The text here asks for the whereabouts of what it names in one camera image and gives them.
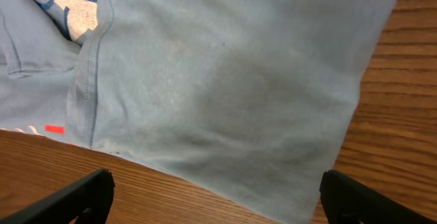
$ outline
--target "fabric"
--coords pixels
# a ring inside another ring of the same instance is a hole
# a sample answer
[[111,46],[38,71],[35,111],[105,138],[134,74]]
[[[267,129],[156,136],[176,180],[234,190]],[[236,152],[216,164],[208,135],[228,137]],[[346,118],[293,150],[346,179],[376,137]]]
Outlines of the fabric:
[[394,4],[98,0],[60,140],[308,223]]
[[0,0],[0,129],[66,141],[45,126],[66,124],[80,50],[33,0]]
[[68,39],[82,45],[97,26],[97,0],[35,0]]

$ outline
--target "printed graphic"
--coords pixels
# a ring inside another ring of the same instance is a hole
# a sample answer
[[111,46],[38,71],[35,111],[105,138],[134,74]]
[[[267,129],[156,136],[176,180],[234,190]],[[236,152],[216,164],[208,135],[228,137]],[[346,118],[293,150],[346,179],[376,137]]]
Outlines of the printed graphic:
[[[41,134],[36,130],[36,128],[35,128],[34,126],[28,126],[28,127],[30,128],[30,130],[33,132],[34,135],[40,135],[40,136],[43,136],[43,135],[41,135]],[[8,129],[6,129],[6,128],[0,128],[0,130],[10,131],[10,130],[8,130]],[[14,130],[15,130],[15,131],[18,131],[18,132],[27,133],[27,132],[25,132],[25,131],[24,131],[23,129],[21,129],[21,128],[14,128]]]
[[76,41],[88,29],[96,28],[97,0],[48,0],[40,6],[49,10],[53,4],[64,10],[64,25],[69,40]]
[[55,125],[46,125],[46,131],[47,132],[56,132],[56,133],[59,133],[61,135],[63,135],[65,133],[65,130],[63,127],[55,126]]

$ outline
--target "fabric fold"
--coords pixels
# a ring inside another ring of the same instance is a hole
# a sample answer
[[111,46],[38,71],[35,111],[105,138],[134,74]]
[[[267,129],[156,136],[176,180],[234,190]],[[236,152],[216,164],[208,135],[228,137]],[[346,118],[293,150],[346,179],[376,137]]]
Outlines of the fabric fold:
[[69,138],[308,223],[395,0],[98,1]]
[[0,47],[10,78],[71,70],[81,50],[34,0],[0,0]]

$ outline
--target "seam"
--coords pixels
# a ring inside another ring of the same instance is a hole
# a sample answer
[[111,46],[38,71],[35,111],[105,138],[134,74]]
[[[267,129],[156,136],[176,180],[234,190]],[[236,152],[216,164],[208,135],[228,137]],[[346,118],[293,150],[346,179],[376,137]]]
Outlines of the seam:
[[[92,147],[92,143],[93,143],[93,138],[94,138],[94,129],[96,127],[96,120],[97,120],[97,105],[98,105],[98,54],[99,54],[99,50],[100,50],[100,43],[102,42],[103,37],[106,35],[106,33],[109,31],[109,29],[111,28],[113,22],[114,22],[114,8],[112,6],[112,2],[111,0],[109,1],[109,5],[111,7],[111,22],[109,23],[108,28],[104,31],[104,33],[102,34],[102,36],[100,36],[100,39],[97,43],[97,51],[96,51],[96,66],[95,66],[95,72],[94,72],[94,80],[95,80],[95,97],[94,97],[94,113],[93,113],[93,121],[92,121],[92,125],[91,125],[91,134],[89,136],[89,147]],[[88,67],[87,67],[87,86],[86,86],[86,92],[87,92],[87,98],[86,98],[86,103],[85,103],[85,110],[87,111],[86,113],[88,113],[88,105],[89,105],[89,57],[90,57],[90,53],[91,53],[91,46],[89,48],[89,52],[88,52]],[[85,129],[86,129],[86,125],[87,125],[87,119],[85,119],[85,122],[83,124],[83,131],[82,131],[82,138],[85,138]]]
[[3,18],[3,28],[5,29],[6,34],[9,37],[9,41],[11,42],[12,45],[12,49],[14,51],[15,57],[16,57],[16,62],[18,63],[18,69],[21,70],[21,61],[20,61],[20,57],[18,56],[18,51],[16,50],[14,41],[12,40],[12,36],[8,31],[8,28],[6,27],[6,18],[5,15],[3,15],[3,13],[0,13],[1,17]]
[[31,73],[39,73],[39,72],[48,72],[48,73],[55,72],[53,74],[57,74],[59,72],[69,71],[69,70],[71,70],[73,68],[74,67],[68,67],[68,68],[65,68],[65,69],[49,69],[49,70],[16,70],[16,71],[9,72],[8,74],[19,74],[19,73],[29,73],[29,74],[31,74]]

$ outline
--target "wood grain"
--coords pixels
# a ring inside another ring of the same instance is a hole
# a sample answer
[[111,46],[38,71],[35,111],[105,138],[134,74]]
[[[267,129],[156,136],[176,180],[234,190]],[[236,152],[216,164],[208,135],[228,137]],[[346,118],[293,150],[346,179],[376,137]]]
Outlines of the wood grain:
[[[335,168],[437,221],[437,0],[398,0]],[[41,137],[0,132],[0,218],[110,169],[108,223],[274,223],[183,180]],[[320,205],[313,223],[327,223]]]

